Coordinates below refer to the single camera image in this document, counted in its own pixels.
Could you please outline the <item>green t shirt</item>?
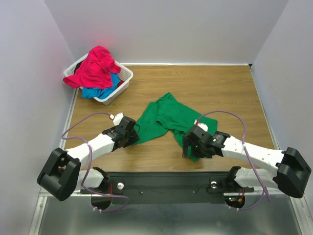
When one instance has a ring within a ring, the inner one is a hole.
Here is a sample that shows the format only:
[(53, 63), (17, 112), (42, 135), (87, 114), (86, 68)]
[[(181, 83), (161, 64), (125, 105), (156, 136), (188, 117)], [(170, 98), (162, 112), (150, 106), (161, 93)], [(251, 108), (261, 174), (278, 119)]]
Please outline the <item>green t shirt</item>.
[(199, 112), (178, 102), (171, 93), (167, 93), (150, 102), (137, 120), (139, 140), (135, 145), (159, 138), (170, 131), (178, 145), (183, 147), (183, 136), (200, 116)]

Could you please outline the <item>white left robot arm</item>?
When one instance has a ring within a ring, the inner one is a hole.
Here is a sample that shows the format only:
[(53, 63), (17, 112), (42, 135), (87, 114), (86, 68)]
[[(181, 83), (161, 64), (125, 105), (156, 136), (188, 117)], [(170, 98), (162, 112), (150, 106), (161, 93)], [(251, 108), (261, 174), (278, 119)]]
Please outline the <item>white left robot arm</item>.
[(92, 160), (137, 142), (136, 121), (123, 113), (109, 115), (113, 127), (104, 130), (94, 139), (83, 140), (83, 144), (63, 150), (54, 149), (43, 169), (37, 184), (51, 193), (59, 201), (83, 187), (93, 188), (98, 193), (105, 192), (109, 181), (97, 168), (91, 168)]

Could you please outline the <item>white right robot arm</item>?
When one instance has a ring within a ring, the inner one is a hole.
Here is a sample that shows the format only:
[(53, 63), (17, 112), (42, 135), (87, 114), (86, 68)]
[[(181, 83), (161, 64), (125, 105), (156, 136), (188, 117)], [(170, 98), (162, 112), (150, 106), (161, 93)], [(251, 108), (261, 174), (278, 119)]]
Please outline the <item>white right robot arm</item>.
[(196, 124), (182, 139), (183, 157), (212, 158), (218, 155), (252, 163), (250, 169), (240, 167), (226, 177), (230, 191), (240, 187), (276, 188), (293, 198), (302, 198), (312, 172), (295, 148), (285, 151), (244, 143), (224, 132), (208, 133), (205, 124)]

